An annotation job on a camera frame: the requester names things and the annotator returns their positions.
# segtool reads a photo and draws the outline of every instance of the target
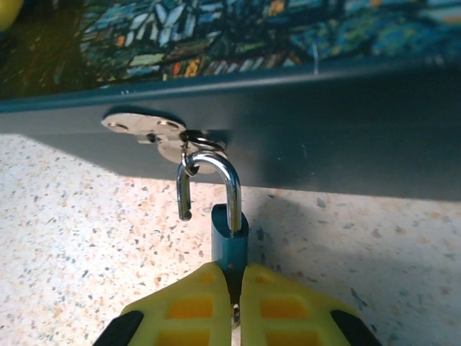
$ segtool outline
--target metal plate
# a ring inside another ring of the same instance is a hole
[[[204,133],[194,131],[188,133],[184,124],[155,115],[144,115],[134,112],[114,113],[106,116],[101,122],[103,126],[115,133],[125,133],[136,137],[138,143],[157,143],[158,152],[167,160],[179,164],[185,141],[187,153],[198,150],[215,151],[227,158],[222,141],[213,142]],[[215,170],[209,166],[201,166],[202,174],[211,174]]]

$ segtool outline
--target granite countertop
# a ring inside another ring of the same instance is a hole
[[[210,260],[220,185],[119,177],[0,136],[0,344],[91,345]],[[461,204],[243,188],[251,261],[345,301],[384,345],[461,345]]]

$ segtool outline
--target screw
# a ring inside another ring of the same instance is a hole
[[[126,133],[128,128],[125,125],[119,123],[108,123],[107,127],[116,133]]]

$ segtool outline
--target black rubber grip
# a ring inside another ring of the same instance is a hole
[[[360,318],[341,310],[332,311],[331,317],[351,346],[382,346]]]
[[[130,311],[113,319],[93,346],[128,346],[143,317],[141,311]]]

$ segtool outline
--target padlock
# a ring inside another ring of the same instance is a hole
[[[176,177],[179,217],[183,221],[192,217],[190,176],[203,164],[215,168],[225,183],[227,204],[215,205],[211,211],[212,260],[223,271],[230,302],[235,304],[240,297],[248,260],[249,224],[241,211],[241,186],[237,171],[227,159],[212,151],[196,151],[184,158]]]

